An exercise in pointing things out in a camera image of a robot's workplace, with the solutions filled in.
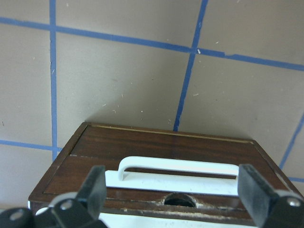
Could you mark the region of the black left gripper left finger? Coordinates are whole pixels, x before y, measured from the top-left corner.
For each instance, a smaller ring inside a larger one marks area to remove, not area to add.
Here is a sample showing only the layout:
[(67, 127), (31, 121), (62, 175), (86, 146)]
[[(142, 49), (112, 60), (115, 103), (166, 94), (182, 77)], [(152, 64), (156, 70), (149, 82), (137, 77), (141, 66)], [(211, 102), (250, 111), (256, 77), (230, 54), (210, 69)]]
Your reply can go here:
[(105, 228), (99, 219), (106, 199), (105, 167), (93, 166), (79, 191), (53, 198), (46, 210), (34, 215), (28, 208), (0, 214), (2, 228)]

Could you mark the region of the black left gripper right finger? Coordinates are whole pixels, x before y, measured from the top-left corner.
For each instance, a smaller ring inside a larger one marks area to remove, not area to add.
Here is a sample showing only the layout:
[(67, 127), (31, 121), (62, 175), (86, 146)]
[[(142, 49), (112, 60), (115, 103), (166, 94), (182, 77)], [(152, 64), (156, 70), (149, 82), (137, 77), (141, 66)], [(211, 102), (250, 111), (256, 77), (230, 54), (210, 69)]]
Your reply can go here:
[(251, 164), (239, 165), (239, 199), (258, 228), (302, 228), (304, 198), (276, 190)]

